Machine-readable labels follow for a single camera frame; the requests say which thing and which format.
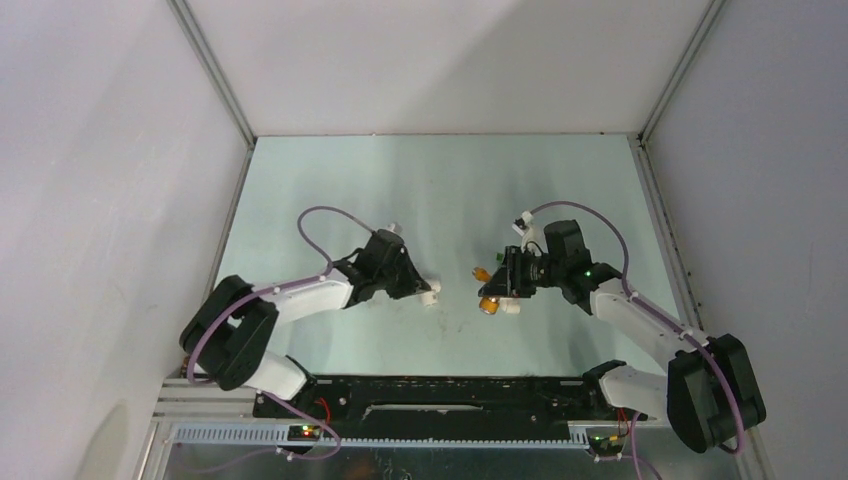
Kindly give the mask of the white pipe elbow fitting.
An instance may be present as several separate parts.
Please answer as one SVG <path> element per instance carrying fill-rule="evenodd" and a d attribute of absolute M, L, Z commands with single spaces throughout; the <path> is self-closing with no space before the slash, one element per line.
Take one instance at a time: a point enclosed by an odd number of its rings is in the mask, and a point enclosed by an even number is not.
<path fill-rule="evenodd" d="M 508 315 L 517 315 L 521 312 L 521 302 L 516 298 L 503 297 L 499 300 L 499 311 Z"/>

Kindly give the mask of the orange water faucet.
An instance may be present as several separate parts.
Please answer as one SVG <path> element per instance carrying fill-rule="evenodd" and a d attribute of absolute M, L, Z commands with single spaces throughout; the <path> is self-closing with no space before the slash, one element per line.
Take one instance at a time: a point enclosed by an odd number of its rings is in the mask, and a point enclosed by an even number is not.
<path fill-rule="evenodd" d="M 474 267 L 472 276 L 480 283 L 478 308 L 486 315 L 497 314 L 500 310 L 500 299 L 490 292 L 489 282 L 492 280 L 492 274 L 483 267 Z"/>

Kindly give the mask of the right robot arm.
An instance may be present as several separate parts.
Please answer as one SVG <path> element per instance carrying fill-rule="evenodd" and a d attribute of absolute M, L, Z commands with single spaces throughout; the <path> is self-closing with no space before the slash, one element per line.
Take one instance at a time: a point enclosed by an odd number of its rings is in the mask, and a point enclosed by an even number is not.
<path fill-rule="evenodd" d="M 518 245 L 505 248 L 493 273 L 474 271 L 479 308 L 516 313 L 541 289 L 557 289 L 571 305 L 625 334 L 660 367 L 644 372 L 624 361 L 590 371 L 581 392 L 585 411 L 606 418 L 618 408 L 669 422 L 691 450 L 724 448 L 738 433 L 763 423 L 767 410 L 743 343 L 709 336 L 671 318 L 627 286 L 621 271 L 593 260 L 577 221 L 538 230 L 530 213 L 513 223 Z"/>

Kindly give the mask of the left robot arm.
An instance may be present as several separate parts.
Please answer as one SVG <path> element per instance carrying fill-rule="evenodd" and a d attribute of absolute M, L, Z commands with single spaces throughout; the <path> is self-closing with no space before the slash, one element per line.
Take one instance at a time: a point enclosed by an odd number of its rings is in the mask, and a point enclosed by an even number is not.
<path fill-rule="evenodd" d="M 288 355 L 268 348 L 276 326 L 367 302 L 383 291 L 400 300 L 420 296 L 433 303 L 440 286 L 415 268 L 404 240 L 374 231 L 366 245 L 330 262 L 326 272 L 259 287 L 238 275 L 212 290 L 179 337 L 191 367 L 199 367 L 223 391 L 250 387 L 277 398 L 292 416 L 316 403 L 311 376 Z"/>

